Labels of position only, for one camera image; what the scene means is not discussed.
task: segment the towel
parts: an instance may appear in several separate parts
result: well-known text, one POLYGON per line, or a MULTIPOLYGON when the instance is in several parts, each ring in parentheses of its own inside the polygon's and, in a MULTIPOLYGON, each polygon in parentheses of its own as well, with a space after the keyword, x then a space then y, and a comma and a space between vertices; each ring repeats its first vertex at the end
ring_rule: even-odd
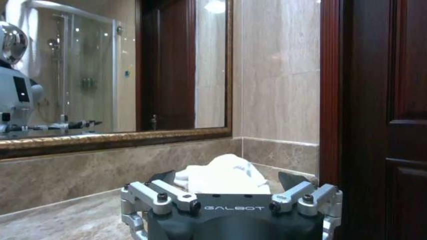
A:
POLYGON ((31 79, 40 75, 40 52, 38 48, 39 12, 27 7, 27 0, 8 0, 5 4, 5 21, 17 26, 28 38, 28 48, 13 68, 31 79))
POLYGON ((216 157, 208 165, 190 165, 175 174, 174 183, 196 194, 271 194, 252 163, 234 154, 216 157))

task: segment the backsplash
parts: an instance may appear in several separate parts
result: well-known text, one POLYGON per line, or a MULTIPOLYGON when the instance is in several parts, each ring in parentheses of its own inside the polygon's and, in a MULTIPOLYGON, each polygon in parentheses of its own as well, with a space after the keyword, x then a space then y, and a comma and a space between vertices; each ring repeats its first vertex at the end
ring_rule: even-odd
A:
POLYGON ((0 215, 147 181, 156 174, 242 156, 242 139, 123 148, 0 161, 0 215))
POLYGON ((254 163, 318 176, 318 144, 244 137, 242 149, 254 163))

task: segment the screw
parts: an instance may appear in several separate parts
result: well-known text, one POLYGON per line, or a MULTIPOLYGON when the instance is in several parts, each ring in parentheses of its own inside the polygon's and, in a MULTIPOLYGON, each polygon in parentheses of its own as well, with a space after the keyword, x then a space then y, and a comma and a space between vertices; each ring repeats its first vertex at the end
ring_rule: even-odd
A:
POLYGON ((158 194, 158 201, 164 203, 168 200, 168 194, 166 192, 158 194))
POLYGON ((196 200, 191 201, 190 203, 190 214, 196 215, 200 211, 202 203, 196 200))
POLYGON ((274 214, 280 212, 280 204, 276 201, 272 201, 268 205, 268 209, 274 214))
POLYGON ((306 194, 303 197, 302 197, 302 200, 308 203, 308 204, 312 204, 314 203, 314 196, 311 194, 306 194))

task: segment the door frame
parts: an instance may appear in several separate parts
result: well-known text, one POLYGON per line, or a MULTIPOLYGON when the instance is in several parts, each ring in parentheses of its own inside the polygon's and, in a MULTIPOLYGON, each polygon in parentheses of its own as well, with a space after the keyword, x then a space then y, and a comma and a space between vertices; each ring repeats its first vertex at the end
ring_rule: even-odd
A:
POLYGON ((320 184, 342 186, 344 54, 352 0, 323 0, 320 5, 320 184))

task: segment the wooden door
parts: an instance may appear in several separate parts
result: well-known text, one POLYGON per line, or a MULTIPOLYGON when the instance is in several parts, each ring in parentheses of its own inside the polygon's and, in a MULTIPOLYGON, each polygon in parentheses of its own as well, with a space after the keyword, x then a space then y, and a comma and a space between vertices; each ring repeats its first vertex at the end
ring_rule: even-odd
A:
POLYGON ((195 128, 195 0, 144 0, 142 130, 195 128))
POLYGON ((354 0, 344 36, 343 239, 427 239, 427 1, 354 0))

